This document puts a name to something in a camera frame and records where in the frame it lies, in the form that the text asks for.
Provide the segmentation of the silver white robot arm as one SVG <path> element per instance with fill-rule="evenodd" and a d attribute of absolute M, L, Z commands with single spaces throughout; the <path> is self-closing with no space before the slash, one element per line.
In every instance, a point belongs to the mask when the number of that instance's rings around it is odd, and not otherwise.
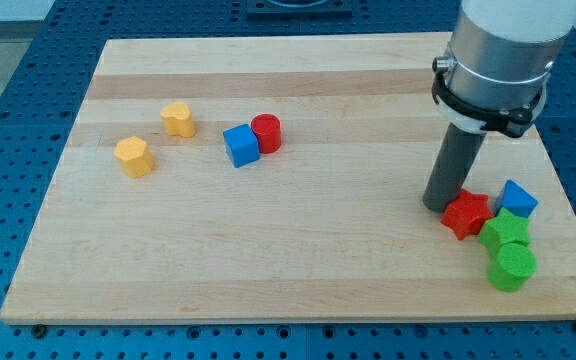
<path fill-rule="evenodd" d="M 576 0 L 463 0 L 432 97 L 459 130 L 522 136 L 542 112 Z"/>

